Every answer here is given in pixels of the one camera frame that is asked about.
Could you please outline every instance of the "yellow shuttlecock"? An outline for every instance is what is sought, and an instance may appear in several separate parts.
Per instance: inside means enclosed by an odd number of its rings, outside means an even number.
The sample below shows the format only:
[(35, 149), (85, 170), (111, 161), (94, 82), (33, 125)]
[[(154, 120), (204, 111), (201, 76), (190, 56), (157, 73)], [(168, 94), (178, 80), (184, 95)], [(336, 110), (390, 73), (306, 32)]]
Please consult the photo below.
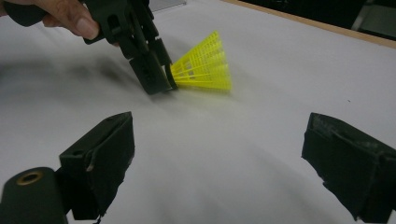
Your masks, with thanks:
[(171, 73), (178, 87), (230, 90), (230, 72), (219, 33), (213, 32), (172, 64)]

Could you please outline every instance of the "screw hole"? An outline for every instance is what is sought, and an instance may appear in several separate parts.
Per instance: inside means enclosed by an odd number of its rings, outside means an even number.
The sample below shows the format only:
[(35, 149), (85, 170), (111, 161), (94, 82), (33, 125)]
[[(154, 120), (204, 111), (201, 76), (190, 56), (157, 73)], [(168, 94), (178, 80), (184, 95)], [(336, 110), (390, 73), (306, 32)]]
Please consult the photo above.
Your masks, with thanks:
[(18, 178), (17, 184), (20, 186), (30, 185), (43, 177), (43, 173), (33, 171)]

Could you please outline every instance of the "white surface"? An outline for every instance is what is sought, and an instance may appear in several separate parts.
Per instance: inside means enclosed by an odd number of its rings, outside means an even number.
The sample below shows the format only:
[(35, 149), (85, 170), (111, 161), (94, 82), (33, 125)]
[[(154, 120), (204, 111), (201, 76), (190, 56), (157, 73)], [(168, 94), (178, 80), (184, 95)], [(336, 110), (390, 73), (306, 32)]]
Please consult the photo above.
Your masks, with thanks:
[(186, 4), (185, 0), (150, 0), (149, 8), (152, 11), (162, 10), (169, 7)]
[(396, 147), (396, 50), (220, 1), (155, 16), (173, 60), (219, 30), (231, 94), (148, 96), (106, 41), (0, 19), (0, 181), (58, 168), (130, 110), (135, 158), (103, 223), (355, 223), (301, 159), (304, 131), (317, 112)]

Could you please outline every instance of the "finger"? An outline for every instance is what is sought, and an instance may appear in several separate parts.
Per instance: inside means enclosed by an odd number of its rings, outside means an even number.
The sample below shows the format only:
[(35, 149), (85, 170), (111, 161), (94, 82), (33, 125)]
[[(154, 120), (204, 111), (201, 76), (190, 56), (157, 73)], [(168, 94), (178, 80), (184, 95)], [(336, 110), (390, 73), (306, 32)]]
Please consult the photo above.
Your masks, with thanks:
[(4, 1), (0, 0), (0, 17), (6, 16), (6, 15), (7, 15), (7, 12), (4, 9)]
[(9, 3), (14, 3), (18, 5), (34, 5), (33, 0), (6, 0), (4, 2), (9, 2)]
[(56, 19), (55, 17), (53, 17), (52, 15), (48, 14), (43, 18), (43, 24), (45, 27), (59, 27), (62, 26), (62, 23), (60, 21), (58, 21), (58, 19)]
[(99, 34), (99, 25), (78, 0), (35, 0), (35, 4), (76, 35), (94, 39)]

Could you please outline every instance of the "table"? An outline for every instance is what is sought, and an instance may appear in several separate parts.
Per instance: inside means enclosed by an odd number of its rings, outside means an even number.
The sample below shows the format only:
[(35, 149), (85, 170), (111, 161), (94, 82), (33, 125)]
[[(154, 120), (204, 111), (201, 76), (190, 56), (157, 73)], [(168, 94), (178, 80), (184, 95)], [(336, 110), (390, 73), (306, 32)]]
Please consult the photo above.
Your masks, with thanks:
[(396, 49), (213, 0), (155, 23), (174, 61), (218, 30), (230, 94), (148, 96), (106, 41), (0, 19), (1, 182), (57, 169), (94, 125), (132, 111), (134, 161), (104, 223), (355, 223), (301, 158), (304, 131), (317, 112), (396, 147)]

